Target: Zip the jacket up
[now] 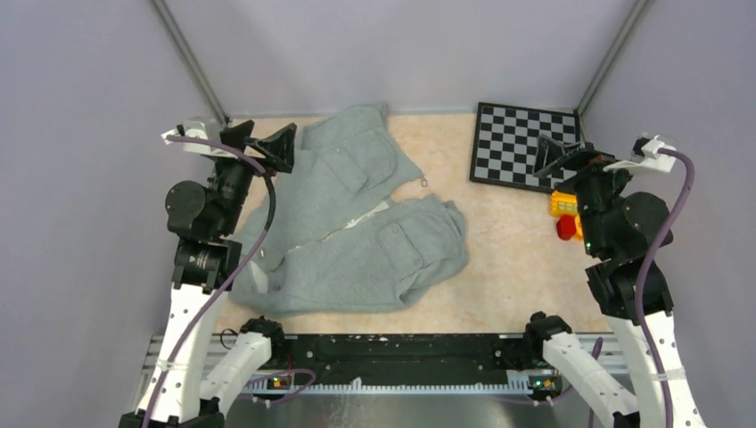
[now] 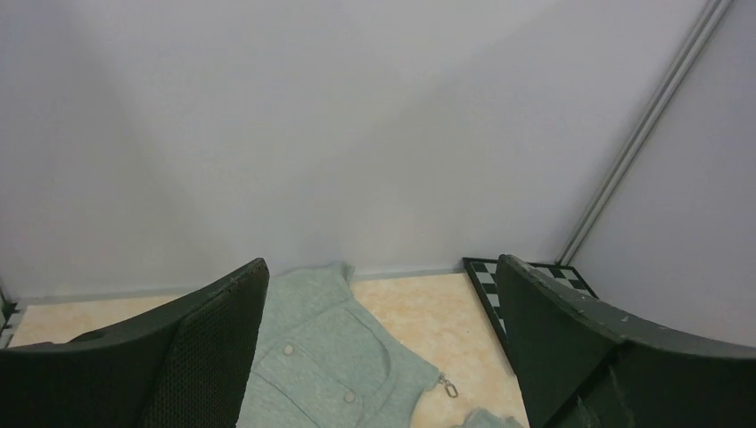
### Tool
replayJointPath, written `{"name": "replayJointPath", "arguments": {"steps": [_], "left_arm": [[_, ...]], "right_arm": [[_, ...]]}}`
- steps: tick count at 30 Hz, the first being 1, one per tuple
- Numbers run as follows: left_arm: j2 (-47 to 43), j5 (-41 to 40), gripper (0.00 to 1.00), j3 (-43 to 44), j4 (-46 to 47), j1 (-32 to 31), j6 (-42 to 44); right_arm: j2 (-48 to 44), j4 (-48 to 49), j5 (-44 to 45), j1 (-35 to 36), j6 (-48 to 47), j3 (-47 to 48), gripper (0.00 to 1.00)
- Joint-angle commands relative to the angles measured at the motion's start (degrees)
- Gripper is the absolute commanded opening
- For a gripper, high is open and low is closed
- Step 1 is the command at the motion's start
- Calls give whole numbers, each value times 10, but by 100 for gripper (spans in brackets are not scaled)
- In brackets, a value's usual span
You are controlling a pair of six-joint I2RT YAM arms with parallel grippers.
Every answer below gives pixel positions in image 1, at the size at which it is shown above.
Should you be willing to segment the grey zip-up jacket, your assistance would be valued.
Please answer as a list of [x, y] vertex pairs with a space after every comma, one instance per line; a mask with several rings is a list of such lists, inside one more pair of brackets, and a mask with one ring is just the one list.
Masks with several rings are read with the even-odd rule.
[[434, 193], [395, 202], [422, 171], [387, 129], [384, 103], [305, 126], [291, 173], [275, 180], [235, 240], [250, 256], [232, 300], [260, 314], [375, 313], [408, 308], [468, 263], [463, 213]]

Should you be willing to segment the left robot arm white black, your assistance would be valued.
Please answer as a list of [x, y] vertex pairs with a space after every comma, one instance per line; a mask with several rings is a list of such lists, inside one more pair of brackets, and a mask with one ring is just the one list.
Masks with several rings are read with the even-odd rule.
[[253, 129], [251, 120], [220, 127], [185, 123], [162, 137], [166, 144], [210, 158], [213, 170], [206, 184], [182, 181], [166, 195], [167, 228], [178, 239], [168, 322], [144, 394], [120, 418], [123, 427], [221, 427], [252, 376], [284, 361], [282, 327], [261, 318], [242, 327], [216, 365], [205, 366], [220, 311], [251, 260], [231, 239], [251, 181], [265, 182], [262, 229], [268, 232], [276, 211], [273, 177], [294, 165], [294, 124], [264, 138], [253, 137]]

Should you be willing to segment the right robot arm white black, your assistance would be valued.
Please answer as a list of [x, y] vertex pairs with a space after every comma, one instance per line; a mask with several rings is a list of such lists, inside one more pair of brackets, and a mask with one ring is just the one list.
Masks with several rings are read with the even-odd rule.
[[702, 427], [675, 337], [674, 304], [655, 261], [692, 191], [692, 160], [660, 137], [641, 136], [628, 160], [589, 143], [538, 137], [533, 173], [568, 169], [558, 189], [577, 201], [583, 244], [596, 263], [588, 287], [620, 346], [631, 385], [619, 383], [558, 316], [534, 315], [522, 354], [551, 366], [606, 427]]

